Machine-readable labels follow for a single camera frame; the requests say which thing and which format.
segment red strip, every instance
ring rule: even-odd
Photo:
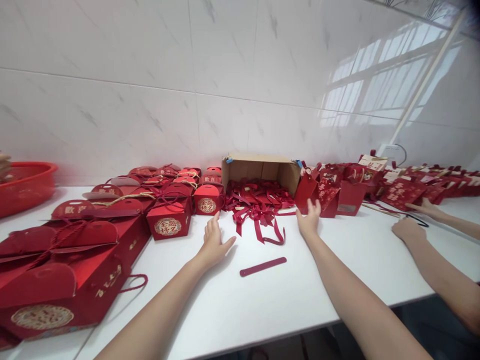
[[[252,275],[252,274],[255,274],[255,273],[258,273],[262,270],[265,270],[265,269],[268,269],[268,268],[272,268],[274,266],[277,266],[277,265],[280,265],[280,264],[283,264],[283,263],[286,263],[287,262],[287,258],[286,257],[280,257],[278,259],[275,259],[275,260],[272,260],[272,261],[267,261],[267,262],[264,262],[262,264],[259,264],[259,265],[255,265],[255,266],[252,266],[252,267],[249,267],[249,268],[246,268],[246,269],[243,269],[243,270],[240,270],[240,276],[242,278],[248,276],[248,275]]]

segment wall outlet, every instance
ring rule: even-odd
[[[398,145],[382,144],[380,149],[376,153],[378,157],[388,157],[388,165],[392,165],[395,161],[400,164],[405,159],[405,153],[403,149]]]

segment gold circular emblem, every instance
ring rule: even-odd
[[[47,330],[67,325],[74,313],[66,307],[54,305],[35,305],[22,307],[11,317],[11,321],[25,329]]]
[[[215,211],[217,205],[211,198],[204,197],[198,202],[198,208],[201,212],[209,214]]]
[[[163,236],[172,236],[182,230],[182,224],[173,217],[162,218],[155,224],[155,231]]]

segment forearm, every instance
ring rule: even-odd
[[[405,244],[425,281],[465,327],[480,336],[480,286],[440,255],[426,238],[409,238]]]
[[[367,359],[430,359],[388,306],[318,235],[305,240],[335,310]]]
[[[161,359],[185,303],[205,271],[196,257],[187,262],[96,359]]]
[[[458,231],[471,236],[477,240],[480,240],[480,225],[471,221],[463,220],[461,218],[442,214],[439,218],[436,219],[440,223],[451,226]]]

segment open cardboard box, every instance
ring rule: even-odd
[[[300,179],[300,167],[296,162],[278,155],[259,155],[230,152],[221,162],[221,183],[227,188],[230,180],[276,180],[287,188],[293,197]]]

